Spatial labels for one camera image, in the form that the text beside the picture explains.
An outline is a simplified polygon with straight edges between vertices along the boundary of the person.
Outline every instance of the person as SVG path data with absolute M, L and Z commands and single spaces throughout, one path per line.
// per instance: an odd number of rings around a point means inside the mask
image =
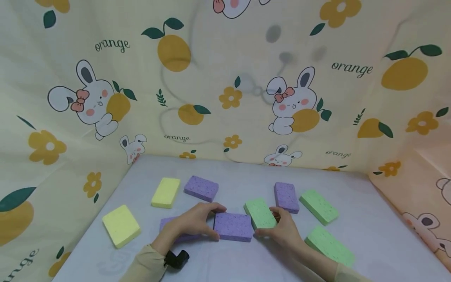
M 280 217 L 274 228 L 256 229 L 260 237 L 270 237 L 280 247 L 287 250 L 295 260 L 315 272 L 326 282 L 369 282 L 346 266 L 339 264 L 310 248 L 302 240 L 291 214 L 278 207 L 270 210 Z M 155 240 L 142 248 L 136 255 L 120 282 L 158 282 L 163 277 L 166 266 L 165 254 L 181 234 L 205 234 L 213 240 L 219 235 L 207 225 L 210 212 L 223 213 L 226 208 L 219 203 L 198 203 L 179 217 L 168 222 Z

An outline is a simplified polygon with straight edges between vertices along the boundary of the fabric backdrop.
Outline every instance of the fabric backdrop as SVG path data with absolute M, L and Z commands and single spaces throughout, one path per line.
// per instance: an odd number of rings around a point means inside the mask
M 50 281 L 143 153 L 366 173 L 451 270 L 449 1 L 0 14 L 0 280 Z

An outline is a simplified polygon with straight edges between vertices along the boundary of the purple sponge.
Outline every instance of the purple sponge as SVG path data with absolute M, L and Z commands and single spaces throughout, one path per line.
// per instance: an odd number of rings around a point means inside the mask
M 202 199 L 207 202 L 213 202 L 219 185 L 210 180 L 206 180 L 197 176 L 192 176 L 183 190 L 186 194 Z
M 276 182 L 274 185 L 274 195 L 276 196 L 276 206 L 281 207 L 290 213 L 299 212 L 299 203 L 293 184 Z
M 166 223 L 170 222 L 171 220 L 173 220 L 176 217 L 168 217 L 168 218 L 163 218 L 160 221 L 160 232 L 162 231 L 163 227 L 166 225 Z M 191 240 L 196 240 L 200 238 L 200 235 L 190 235 L 190 234 L 182 234 L 180 235 L 180 237 L 177 238 L 177 240 L 175 240 L 175 243 L 180 243 L 180 242 L 185 242 L 185 241 L 191 241 Z
M 253 235 L 251 217 L 246 214 L 217 213 L 214 230 L 223 240 L 250 242 Z

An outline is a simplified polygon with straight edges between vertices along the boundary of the pink bow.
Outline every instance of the pink bow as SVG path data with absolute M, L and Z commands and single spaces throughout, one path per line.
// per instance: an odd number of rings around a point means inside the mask
M 295 93 L 295 90 L 291 87 L 288 87 L 285 90 L 285 93 L 282 94 L 276 94 L 276 96 L 274 96 L 274 98 L 276 99 L 277 103 L 281 103 L 283 101 L 283 99 L 287 98 L 288 96 L 291 96 Z
M 89 97 L 89 92 L 86 90 L 78 90 L 77 91 L 77 101 L 73 102 L 70 106 L 70 109 L 80 113 L 84 110 L 84 102 Z

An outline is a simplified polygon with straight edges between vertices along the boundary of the hand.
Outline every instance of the hand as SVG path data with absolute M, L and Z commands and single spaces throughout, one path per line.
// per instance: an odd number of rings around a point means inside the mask
M 205 234 L 214 240 L 219 240 L 219 234 L 207 225 L 210 212 L 223 213 L 226 207 L 219 203 L 198 203 L 190 210 L 175 218 L 172 223 L 180 234 Z
M 299 235 L 298 228 L 288 211 L 279 207 L 270 207 L 269 209 L 280 215 L 279 223 L 274 228 L 257 229 L 255 233 L 258 236 L 270 237 L 279 245 L 288 249 L 292 249 L 294 246 L 307 245 Z

